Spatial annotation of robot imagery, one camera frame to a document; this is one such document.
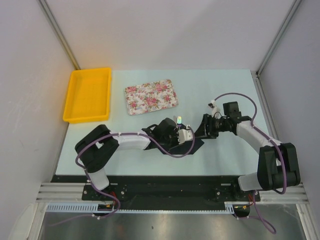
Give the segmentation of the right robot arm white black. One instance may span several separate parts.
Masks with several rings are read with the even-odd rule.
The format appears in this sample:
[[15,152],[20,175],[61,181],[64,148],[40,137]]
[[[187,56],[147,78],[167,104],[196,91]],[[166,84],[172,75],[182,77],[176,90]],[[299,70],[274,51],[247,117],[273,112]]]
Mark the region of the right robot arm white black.
[[222,132],[231,132],[246,141],[257,153],[257,171],[238,177],[230,188],[231,196],[242,201],[249,191],[275,191],[284,194],[288,187],[301,183],[296,147],[276,140],[255,126],[252,118],[243,116],[236,101],[223,104],[224,115],[217,117],[218,107],[209,103],[211,114],[204,114],[195,131],[200,139],[216,139]]

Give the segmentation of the iridescent green fork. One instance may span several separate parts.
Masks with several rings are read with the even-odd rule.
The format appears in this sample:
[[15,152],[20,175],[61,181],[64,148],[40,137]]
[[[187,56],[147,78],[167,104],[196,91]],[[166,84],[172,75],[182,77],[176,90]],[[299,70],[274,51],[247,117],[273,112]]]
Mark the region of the iridescent green fork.
[[181,116],[177,116],[176,124],[177,124],[178,127],[180,127],[182,125],[182,117]]

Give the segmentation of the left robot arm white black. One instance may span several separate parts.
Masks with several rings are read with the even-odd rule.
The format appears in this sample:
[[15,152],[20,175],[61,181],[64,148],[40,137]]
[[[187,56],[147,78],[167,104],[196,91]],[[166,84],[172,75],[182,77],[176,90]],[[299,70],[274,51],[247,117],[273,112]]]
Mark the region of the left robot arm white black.
[[170,118],[132,133],[112,133],[101,124],[75,145],[75,163],[84,169],[93,184],[93,194],[105,200],[111,193],[105,166],[116,151],[158,149],[167,154],[182,143],[183,135],[181,126]]

